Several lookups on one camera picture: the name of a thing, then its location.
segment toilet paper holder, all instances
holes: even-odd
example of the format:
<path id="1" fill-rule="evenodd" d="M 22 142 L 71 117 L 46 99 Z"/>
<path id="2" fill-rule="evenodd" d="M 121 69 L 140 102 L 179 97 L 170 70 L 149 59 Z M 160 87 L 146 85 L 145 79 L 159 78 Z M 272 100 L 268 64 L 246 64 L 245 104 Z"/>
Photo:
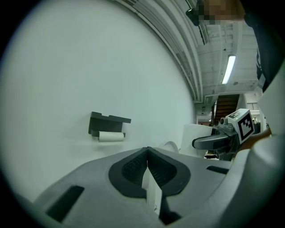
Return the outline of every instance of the toilet paper holder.
<path id="1" fill-rule="evenodd" d="M 93 137 L 99 137 L 100 131 L 122 132 L 123 123 L 130 123 L 131 119 L 118 116 L 103 116 L 98 112 L 91 112 L 88 133 Z"/>

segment staircase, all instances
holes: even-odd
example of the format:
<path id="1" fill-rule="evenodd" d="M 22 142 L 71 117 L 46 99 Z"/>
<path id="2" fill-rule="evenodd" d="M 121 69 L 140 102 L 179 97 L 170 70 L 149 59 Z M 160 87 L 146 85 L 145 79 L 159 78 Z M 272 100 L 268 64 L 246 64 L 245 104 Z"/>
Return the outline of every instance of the staircase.
<path id="1" fill-rule="evenodd" d="M 218 97 L 214 125 L 217 125 L 222 117 L 225 117 L 236 111 L 239 97 L 239 94 L 224 95 Z"/>

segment toilet paper roll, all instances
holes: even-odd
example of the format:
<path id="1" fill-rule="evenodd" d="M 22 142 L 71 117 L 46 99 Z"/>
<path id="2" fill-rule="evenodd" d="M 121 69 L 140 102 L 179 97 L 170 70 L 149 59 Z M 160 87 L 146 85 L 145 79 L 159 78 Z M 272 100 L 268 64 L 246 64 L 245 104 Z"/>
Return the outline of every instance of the toilet paper roll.
<path id="1" fill-rule="evenodd" d="M 99 142 L 122 142 L 124 141 L 124 134 L 122 132 L 99 132 Z"/>
<path id="2" fill-rule="evenodd" d="M 196 138 L 210 136 L 212 128 L 198 124 L 187 124 L 184 126 L 180 154 L 203 158 L 207 150 L 198 150 L 192 146 Z"/>

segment dark clothing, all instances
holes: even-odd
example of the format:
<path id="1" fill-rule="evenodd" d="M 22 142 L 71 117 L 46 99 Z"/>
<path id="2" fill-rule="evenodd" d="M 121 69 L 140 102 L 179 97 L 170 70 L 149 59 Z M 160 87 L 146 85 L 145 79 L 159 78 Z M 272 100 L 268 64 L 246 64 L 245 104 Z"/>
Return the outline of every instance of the dark clothing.
<path id="1" fill-rule="evenodd" d="M 285 12 L 282 12 L 281 5 L 274 5 L 276 1 L 272 6 L 265 6 L 257 0 L 240 1 L 245 10 L 244 20 L 253 28 L 256 36 L 261 64 L 261 69 L 257 65 L 257 78 L 260 79 L 261 75 L 264 75 L 263 91 L 265 91 L 285 58 L 285 37 L 281 31 L 283 26 L 277 25 L 277 22 L 284 20 L 282 16 Z"/>

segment person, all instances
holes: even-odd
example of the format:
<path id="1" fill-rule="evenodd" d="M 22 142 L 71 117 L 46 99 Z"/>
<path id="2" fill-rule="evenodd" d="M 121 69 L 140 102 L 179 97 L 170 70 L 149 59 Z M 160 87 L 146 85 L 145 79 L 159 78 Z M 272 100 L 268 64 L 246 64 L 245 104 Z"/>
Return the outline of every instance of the person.
<path id="1" fill-rule="evenodd" d="M 196 26 L 200 24 L 201 18 L 228 22 L 244 20 L 254 30 L 258 46 L 256 55 L 258 85 L 263 92 L 266 91 L 285 58 L 283 26 L 277 24 L 278 21 L 284 20 L 282 7 L 274 3 L 265 7 L 258 0 L 198 0 L 196 8 L 186 12 L 186 15 Z M 250 149 L 255 142 L 270 135 L 270 128 L 251 135 L 239 151 Z"/>

